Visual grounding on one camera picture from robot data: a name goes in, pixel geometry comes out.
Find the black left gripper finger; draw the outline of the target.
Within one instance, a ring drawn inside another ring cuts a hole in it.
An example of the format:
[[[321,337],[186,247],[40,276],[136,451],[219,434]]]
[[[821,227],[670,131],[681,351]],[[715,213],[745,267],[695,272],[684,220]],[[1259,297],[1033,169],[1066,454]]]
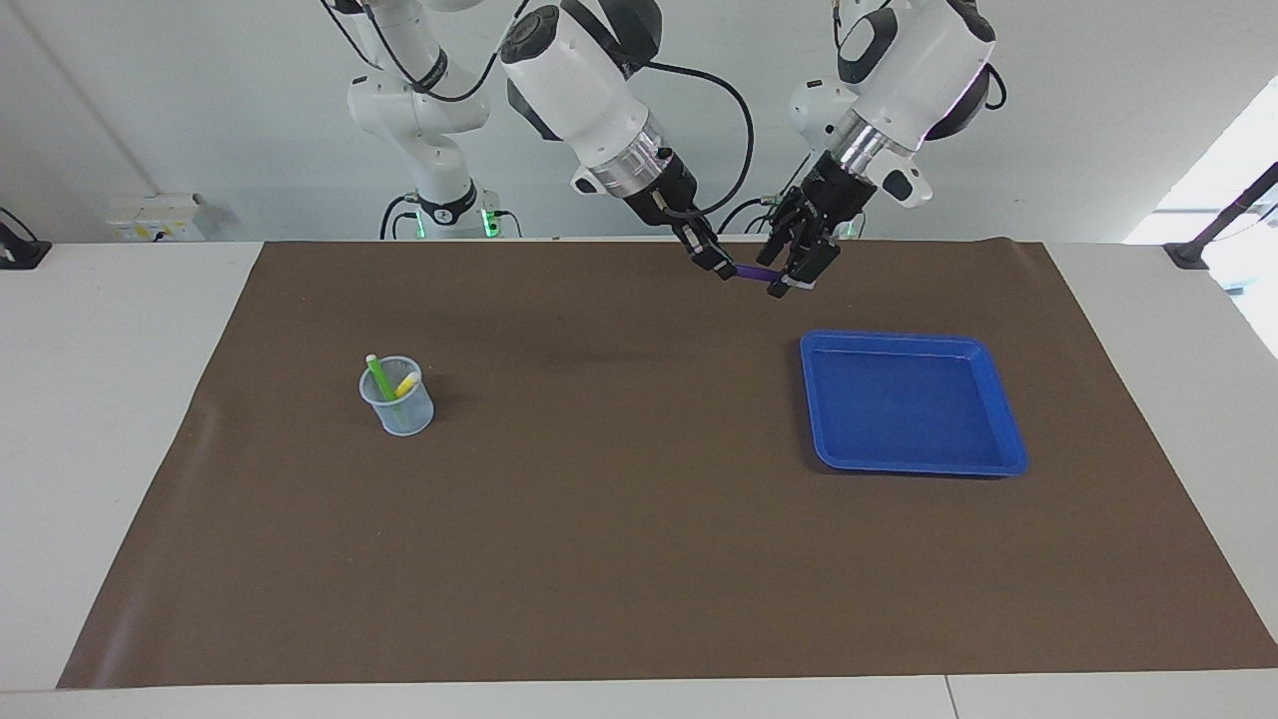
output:
[[[768,215],[767,241],[759,252],[759,264],[772,266],[781,252],[794,243],[796,232],[803,232],[805,223],[805,199],[803,193],[785,193]]]
[[[817,278],[841,252],[831,234],[818,225],[804,225],[803,232],[796,232],[794,243],[785,250],[787,257],[780,277],[767,287],[768,296],[773,299],[783,299],[789,290],[812,290]]]

